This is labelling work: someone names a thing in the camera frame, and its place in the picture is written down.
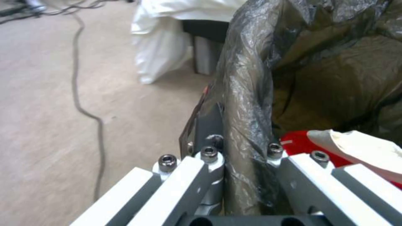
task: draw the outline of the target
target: white bag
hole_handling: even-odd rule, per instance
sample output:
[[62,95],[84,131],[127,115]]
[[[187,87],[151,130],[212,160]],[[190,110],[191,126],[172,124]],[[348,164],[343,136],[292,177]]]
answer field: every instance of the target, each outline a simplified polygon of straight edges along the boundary
[[190,37],[181,21],[171,17],[158,20],[150,32],[133,36],[135,66],[142,84],[151,84],[164,73],[179,68],[185,61]]

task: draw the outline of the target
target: wrapped object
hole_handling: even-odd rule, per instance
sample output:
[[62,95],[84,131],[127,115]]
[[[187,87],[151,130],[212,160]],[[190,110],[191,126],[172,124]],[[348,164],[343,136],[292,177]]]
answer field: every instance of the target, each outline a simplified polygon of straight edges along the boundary
[[200,109],[223,106],[226,214],[289,213],[266,164],[273,127],[356,129],[401,145],[401,7],[249,0],[235,13]]

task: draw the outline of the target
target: hole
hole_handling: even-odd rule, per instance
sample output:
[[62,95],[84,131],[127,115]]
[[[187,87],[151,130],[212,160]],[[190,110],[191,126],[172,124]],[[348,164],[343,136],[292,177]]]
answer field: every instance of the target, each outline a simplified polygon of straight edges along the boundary
[[270,143],[270,144],[269,144],[269,149],[270,149],[271,151],[273,151],[273,152],[279,152],[279,151],[282,150],[282,146],[280,146],[280,145],[277,144],[277,143]]
[[282,220],[281,226],[304,226],[304,224],[296,218],[285,218]]
[[321,152],[315,152],[314,154],[315,154],[316,157],[319,157],[319,158],[325,158],[326,157],[325,154],[321,153]]
[[164,161],[164,162],[173,162],[173,158],[171,156],[164,156],[162,158],[162,161]]
[[190,226],[213,226],[213,224],[206,218],[196,218],[191,221]]
[[205,153],[213,153],[213,148],[206,148]]

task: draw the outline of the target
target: red object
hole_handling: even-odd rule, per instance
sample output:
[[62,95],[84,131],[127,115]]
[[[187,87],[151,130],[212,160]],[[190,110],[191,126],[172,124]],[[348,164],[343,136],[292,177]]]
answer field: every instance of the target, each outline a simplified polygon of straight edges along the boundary
[[[311,153],[312,151],[318,150],[323,151],[331,159],[331,162],[334,164],[335,167],[341,167],[353,164],[339,155],[333,154],[320,146],[315,145],[307,136],[308,131],[294,131],[285,134],[281,137],[281,144],[283,148],[286,150],[288,155],[295,155],[300,153]],[[390,181],[393,185],[402,189],[402,184]]]

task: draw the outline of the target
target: aluminum part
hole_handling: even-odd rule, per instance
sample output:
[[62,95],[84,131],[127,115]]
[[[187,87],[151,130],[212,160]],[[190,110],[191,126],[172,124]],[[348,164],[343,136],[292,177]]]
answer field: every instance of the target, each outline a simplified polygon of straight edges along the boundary
[[333,225],[390,225],[307,154],[283,159],[277,178],[295,214],[308,214],[314,207]]
[[160,185],[158,175],[135,167],[71,225],[126,225]]
[[222,210],[222,203],[214,204],[214,205],[203,205],[201,204],[194,215],[199,216],[208,216],[208,215],[218,215]]
[[187,156],[128,225],[176,225],[183,215],[195,213],[209,183],[207,165]]
[[329,162],[329,156],[322,151],[312,151],[310,157],[314,162],[318,163],[322,168],[326,168]]
[[164,154],[159,160],[159,169],[162,172],[172,172],[177,167],[177,158],[172,154]]
[[362,164],[345,166],[332,175],[392,225],[402,222],[402,191]]

